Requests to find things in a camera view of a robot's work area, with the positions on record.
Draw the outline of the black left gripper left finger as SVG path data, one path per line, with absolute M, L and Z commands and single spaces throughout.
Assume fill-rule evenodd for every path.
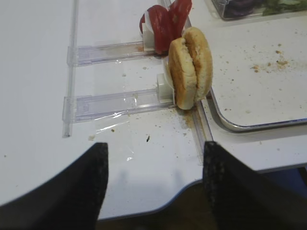
M 108 184 L 108 144 L 95 143 L 61 173 L 0 207 L 2 230 L 93 230 Z

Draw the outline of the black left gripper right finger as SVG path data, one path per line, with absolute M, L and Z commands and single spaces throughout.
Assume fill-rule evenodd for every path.
M 203 152 L 203 185 L 221 230 L 305 230 L 307 199 L 252 170 L 215 141 Z

